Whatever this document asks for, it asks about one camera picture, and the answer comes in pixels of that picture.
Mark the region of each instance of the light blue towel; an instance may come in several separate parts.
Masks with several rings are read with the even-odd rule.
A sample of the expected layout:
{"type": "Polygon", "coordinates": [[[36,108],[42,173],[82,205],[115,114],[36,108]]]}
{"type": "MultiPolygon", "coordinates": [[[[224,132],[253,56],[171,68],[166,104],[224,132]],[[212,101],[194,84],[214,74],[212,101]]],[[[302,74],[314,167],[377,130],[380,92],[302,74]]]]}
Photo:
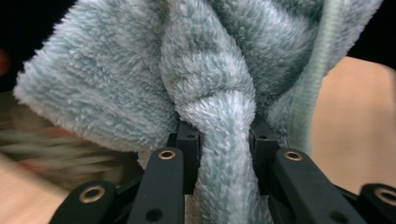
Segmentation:
{"type": "Polygon", "coordinates": [[[380,0],[79,0],[25,64],[15,96],[141,162],[179,119],[204,134],[191,223],[270,223],[248,150],[255,113],[310,152],[322,78],[380,0]]]}

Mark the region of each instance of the terry cloth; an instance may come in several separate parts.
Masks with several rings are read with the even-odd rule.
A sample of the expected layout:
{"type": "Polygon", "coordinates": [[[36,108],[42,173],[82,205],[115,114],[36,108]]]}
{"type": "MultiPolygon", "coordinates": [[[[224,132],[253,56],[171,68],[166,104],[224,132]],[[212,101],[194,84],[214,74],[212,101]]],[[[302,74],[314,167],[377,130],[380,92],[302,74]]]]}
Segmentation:
{"type": "Polygon", "coordinates": [[[270,223],[249,125],[257,113],[282,147],[309,153],[321,80],[379,4],[79,0],[25,64],[14,94],[53,123],[142,159],[187,121],[204,135],[188,220],[270,223]]]}

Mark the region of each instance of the fuzzy towel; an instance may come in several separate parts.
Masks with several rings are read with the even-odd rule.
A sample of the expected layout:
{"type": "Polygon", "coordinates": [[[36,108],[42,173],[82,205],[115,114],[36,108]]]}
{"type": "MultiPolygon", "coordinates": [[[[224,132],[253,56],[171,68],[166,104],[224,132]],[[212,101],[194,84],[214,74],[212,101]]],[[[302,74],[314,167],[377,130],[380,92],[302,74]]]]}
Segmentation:
{"type": "Polygon", "coordinates": [[[255,113],[310,151],[321,79],[380,0],[79,0],[20,73],[37,114],[145,158],[180,119],[204,134],[189,221],[271,222],[248,150],[255,113]]]}

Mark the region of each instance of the towel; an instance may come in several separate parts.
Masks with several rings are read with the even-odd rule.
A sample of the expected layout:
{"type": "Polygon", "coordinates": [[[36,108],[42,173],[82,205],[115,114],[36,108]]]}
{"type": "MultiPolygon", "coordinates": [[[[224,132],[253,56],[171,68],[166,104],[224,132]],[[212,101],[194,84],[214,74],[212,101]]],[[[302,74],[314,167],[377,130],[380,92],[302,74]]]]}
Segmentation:
{"type": "Polygon", "coordinates": [[[322,78],[380,0],[79,0],[14,95],[143,166],[185,120],[203,134],[190,223],[271,223],[248,150],[256,114],[310,153],[322,78]]]}

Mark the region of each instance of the screw hole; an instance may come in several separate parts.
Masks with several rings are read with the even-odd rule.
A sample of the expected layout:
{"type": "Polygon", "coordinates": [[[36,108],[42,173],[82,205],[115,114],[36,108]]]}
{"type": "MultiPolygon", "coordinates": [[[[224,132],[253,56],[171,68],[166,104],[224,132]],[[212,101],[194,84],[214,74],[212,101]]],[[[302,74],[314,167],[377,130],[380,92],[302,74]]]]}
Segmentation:
{"type": "Polygon", "coordinates": [[[158,209],[151,209],[146,213],[146,220],[149,222],[158,222],[163,217],[163,212],[158,209]]]}
{"type": "Polygon", "coordinates": [[[375,195],[382,202],[396,206],[396,192],[390,189],[379,188],[375,190],[375,195]]]}
{"type": "Polygon", "coordinates": [[[259,137],[259,139],[261,139],[261,140],[267,139],[267,136],[266,136],[266,135],[259,135],[258,137],[259,137]]]}
{"type": "Polygon", "coordinates": [[[158,157],[160,157],[163,160],[170,160],[176,156],[176,152],[172,150],[164,150],[158,154],[158,157]]]}
{"type": "Polygon", "coordinates": [[[338,212],[338,211],[332,211],[329,214],[329,217],[335,222],[335,223],[339,223],[339,224],[347,224],[349,223],[349,220],[347,219],[347,217],[338,212]]]}
{"type": "Polygon", "coordinates": [[[88,187],[79,194],[79,200],[82,203],[94,203],[101,199],[105,192],[105,189],[100,185],[88,187]]]}
{"type": "Polygon", "coordinates": [[[300,161],[303,159],[303,156],[300,155],[297,152],[293,152],[293,151],[287,151],[285,152],[285,157],[288,158],[291,161],[300,161]]]}

